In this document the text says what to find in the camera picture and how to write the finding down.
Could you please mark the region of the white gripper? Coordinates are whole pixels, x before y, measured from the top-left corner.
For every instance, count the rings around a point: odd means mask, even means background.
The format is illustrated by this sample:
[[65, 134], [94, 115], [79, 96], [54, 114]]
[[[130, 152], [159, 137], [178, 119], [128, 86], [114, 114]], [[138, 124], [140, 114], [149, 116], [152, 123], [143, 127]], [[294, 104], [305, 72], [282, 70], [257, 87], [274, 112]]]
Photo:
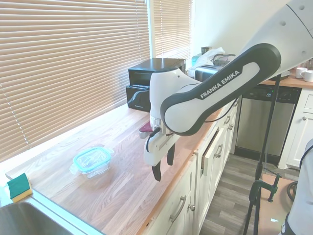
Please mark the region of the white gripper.
[[163, 134], [158, 132], [151, 134], [145, 142], [144, 161], [152, 166], [155, 180], [161, 181], [161, 159], [166, 155], [167, 164], [173, 165], [175, 144], [178, 141], [176, 134]]

